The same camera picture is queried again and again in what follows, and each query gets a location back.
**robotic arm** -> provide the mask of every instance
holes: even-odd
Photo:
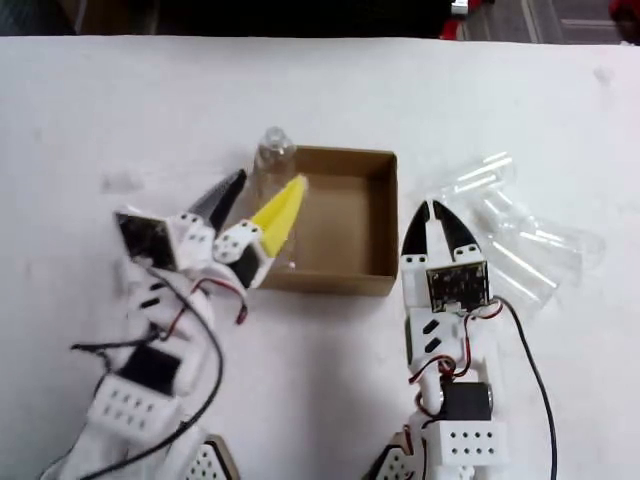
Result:
[[[246,291],[269,271],[307,188],[296,177],[253,218],[219,234],[245,181],[240,170],[169,218],[116,213],[129,257],[134,340],[72,347],[101,356],[107,372],[77,442],[41,478],[238,478],[224,442],[200,421],[223,373],[211,298],[220,288],[238,295],[242,323]],[[182,400],[202,380],[211,346],[218,378],[202,407],[186,416]]]
[[[469,229],[438,201],[411,221],[400,259],[410,384],[417,412],[377,458],[376,480],[496,480],[508,461],[504,389],[492,319],[506,306],[546,391],[510,304],[492,297],[487,261]]]

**white table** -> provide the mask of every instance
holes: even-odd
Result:
[[[4,38],[0,65],[0,478],[33,477],[83,424],[99,362],[67,347],[123,322],[111,210],[133,197],[186,206],[248,164],[273,124],[303,144],[394,150],[401,233],[416,172],[508,150],[532,209],[606,236],[600,268],[528,336],[556,414],[559,478],[637,476],[640,50]],[[114,172],[137,172],[144,188],[105,192]],[[251,304],[242,328],[231,300],[219,308],[228,369],[207,414],[244,478],[358,478],[413,410],[399,283],[386,299],[264,291]],[[500,341],[511,478],[543,479],[540,395],[511,324]]]

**black wire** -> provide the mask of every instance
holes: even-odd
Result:
[[[110,348],[139,347],[140,345],[147,345],[148,343],[151,343],[158,338],[160,338],[160,329],[152,324],[149,332],[141,338],[109,343],[74,343],[73,345],[71,345],[70,349],[94,353]]]
[[[162,440],[160,443],[156,444],[155,446],[148,448],[147,450],[144,450],[138,453],[137,455],[129,457],[120,462],[116,462],[113,465],[105,467],[89,475],[85,475],[80,480],[93,480],[95,478],[102,477],[103,475],[106,475],[108,473],[121,470],[125,467],[128,467],[132,463],[138,462],[148,457],[149,455],[153,455],[157,451],[162,450],[163,448],[171,445],[178,438],[180,438],[187,430],[189,430],[198,420],[200,420],[200,417],[202,417],[204,412],[209,408],[214,398],[218,394],[218,390],[220,390],[220,385],[222,384],[222,376],[224,374],[224,355],[222,353],[222,348],[220,347],[220,342],[218,341],[218,338],[213,333],[213,331],[209,328],[209,325],[207,325],[207,321],[204,318],[202,318],[202,315],[200,315],[200,313],[193,307],[193,305],[191,305],[191,302],[182,293],[180,293],[180,291],[176,287],[174,287],[166,278],[154,272],[150,268],[146,268],[146,270],[147,270],[147,273],[149,273],[149,275],[157,278],[162,283],[164,283],[176,295],[176,297],[180,299],[180,301],[184,304],[184,306],[188,310],[191,310],[191,312],[193,312],[193,314],[196,316],[196,318],[198,319],[202,327],[205,329],[205,331],[207,332],[207,336],[211,340],[211,343],[213,344],[213,348],[215,349],[216,354],[218,355],[218,376],[216,378],[215,384],[213,385],[213,389],[211,390],[211,393],[209,394],[207,399],[204,401],[202,406],[198,409],[196,413],[193,414],[193,416],[189,420],[181,424],[171,435],[166,437],[164,440]]]
[[[502,297],[494,296],[494,298],[496,300],[500,300],[511,313],[513,321],[516,324],[516,328],[518,329],[520,341],[522,342],[524,351],[527,354],[529,365],[531,365],[531,370],[533,370],[533,374],[535,375],[536,381],[538,382],[538,387],[540,387],[540,393],[542,394],[542,400],[544,401],[544,408],[547,411],[547,419],[549,420],[549,433],[551,436],[551,480],[556,480],[556,476],[558,474],[558,442],[556,439],[556,425],[553,421],[553,412],[551,411],[551,404],[549,403],[549,395],[547,395],[547,389],[542,382],[542,377],[540,376],[540,372],[538,371],[536,362],[533,360],[533,355],[531,354],[531,350],[529,349],[529,344],[527,343],[527,339],[524,336],[522,323],[520,323],[520,319],[518,318],[518,314],[516,313],[515,308],[513,308],[513,305],[511,305],[511,303],[509,303]]]

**white plastic bracket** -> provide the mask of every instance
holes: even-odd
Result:
[[[114,374],[104,378],[89,408],[89,423],[139,445],[149,445],[175,426],[177,398]]]

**brown box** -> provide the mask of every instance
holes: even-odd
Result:
[[[397,160],[393,152],[298,147],[309,191],[295,227],[292,270],[264,288],[387,295],[398,273]]]

